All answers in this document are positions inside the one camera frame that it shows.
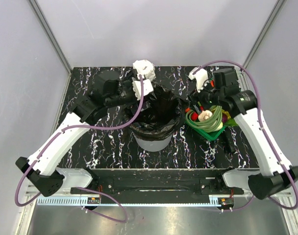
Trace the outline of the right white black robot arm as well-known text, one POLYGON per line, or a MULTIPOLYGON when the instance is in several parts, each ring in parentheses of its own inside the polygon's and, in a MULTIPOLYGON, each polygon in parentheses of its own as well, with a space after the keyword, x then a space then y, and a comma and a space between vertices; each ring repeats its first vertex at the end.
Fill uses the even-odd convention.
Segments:
POLYGON ((218 107, 229 112, 245 134, 259 164, 258 171, 226 170, 215 181, 216 190, 225 194, 232 188, 242 188, 263 200, 289 187, 294 188, 298 165, 292 165, 280 150, 254 92, 240 90, 235 69, 219 69, 210 77, 207 70, 195 67, 188 77, 196 82, 190 101, 200 103, 205 110, 218 107))

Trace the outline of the black plastic trash bag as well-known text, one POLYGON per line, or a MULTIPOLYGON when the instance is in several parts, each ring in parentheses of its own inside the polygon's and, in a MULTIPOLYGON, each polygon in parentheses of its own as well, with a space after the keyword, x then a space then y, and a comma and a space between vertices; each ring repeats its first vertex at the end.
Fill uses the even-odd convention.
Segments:
POLYGON ((188 106, 189 101, 166 86, 154 84, 153 92, 144 97, 139 115, 127 128, 142 140, 161 141, 184 124, 188 106))

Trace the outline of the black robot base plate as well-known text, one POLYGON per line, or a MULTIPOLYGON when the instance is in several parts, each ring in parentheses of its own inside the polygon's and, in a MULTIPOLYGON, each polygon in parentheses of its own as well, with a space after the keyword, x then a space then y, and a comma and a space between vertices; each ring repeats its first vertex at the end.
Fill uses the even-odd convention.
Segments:
POLYGON ((112 196, 121 204, 201 204, 211 195, 243 195, 240 188, 228 188, 220 179, 222 169, 93 169, 92 182, 77 186, 71 193, 86 189, 112 196))

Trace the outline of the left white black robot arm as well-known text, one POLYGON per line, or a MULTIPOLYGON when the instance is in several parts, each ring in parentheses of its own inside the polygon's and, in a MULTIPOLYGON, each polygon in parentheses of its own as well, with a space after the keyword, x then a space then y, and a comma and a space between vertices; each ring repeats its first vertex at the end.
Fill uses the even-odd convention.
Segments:
POLYGON ((151 92, 151 80, 136 70, 123 79, 114 70, 101 72, 92 88, 75 100, 44 145, 28 158, 19 157, 16 166, 44 197, 52 196, 62 188, 82 187, 87 193, 94 193, 99 185, 91 173, 86 170, 71 173, 59 169, 60 161, 88 130, 112 131, 132 124, 141 112, 145 96, 151 92), (108 115, 110 108, 133 104, 137 104, 138 108, 126 123, 114 127, 97 126, 98 121, 108 115))

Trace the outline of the grey plastic trash bin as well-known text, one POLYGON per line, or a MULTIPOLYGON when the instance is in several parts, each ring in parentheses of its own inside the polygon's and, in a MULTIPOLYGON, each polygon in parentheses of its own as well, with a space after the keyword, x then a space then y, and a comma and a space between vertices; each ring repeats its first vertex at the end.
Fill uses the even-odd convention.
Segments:
POLYGON ((160 141, 146 141, 135 136, 137 144, 146 151, 157 152, 166 148, 171 141, 172 135, 160 141))

